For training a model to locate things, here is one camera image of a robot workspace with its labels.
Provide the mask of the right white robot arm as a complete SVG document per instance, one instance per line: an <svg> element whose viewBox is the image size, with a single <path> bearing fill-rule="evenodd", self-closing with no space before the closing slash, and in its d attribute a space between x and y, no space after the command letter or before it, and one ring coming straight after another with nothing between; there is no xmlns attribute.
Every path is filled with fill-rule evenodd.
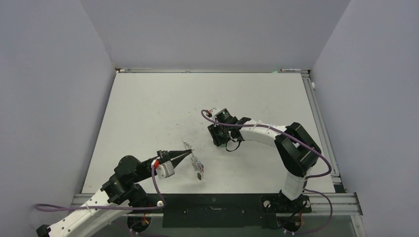
<svg viewBox="0 0 419 237"><path fill-rule="evenodd" d="M237 119L227 109L217 108L202 110L202 115L211 122L208 130L217 147L228 142L253 141L276 148L287 170L279 205L285 211L298 206L306 178L321 156L321 149L301 124L278 126L248 117Z"/></svg>

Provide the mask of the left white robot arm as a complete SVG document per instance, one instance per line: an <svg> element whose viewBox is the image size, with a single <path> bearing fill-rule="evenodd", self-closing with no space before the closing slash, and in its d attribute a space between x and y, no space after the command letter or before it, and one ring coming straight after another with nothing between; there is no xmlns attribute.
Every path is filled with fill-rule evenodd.
<svg viewBox="0 0 419 237"><path fill-rule="evenodd" d="M54 224L38 227L37 236L90 237L124 214L164 209L167 203L156 186L156 178L172 176L174 169L191 153L191 149L158 151L155 157L145 161L132 155L122 157L114 174L81 206L65 208L46 203L35 204L34 208L42 212L70 212ZM147 193L139 184L149 178L159 196L156 201L149 201Z"/></svg>

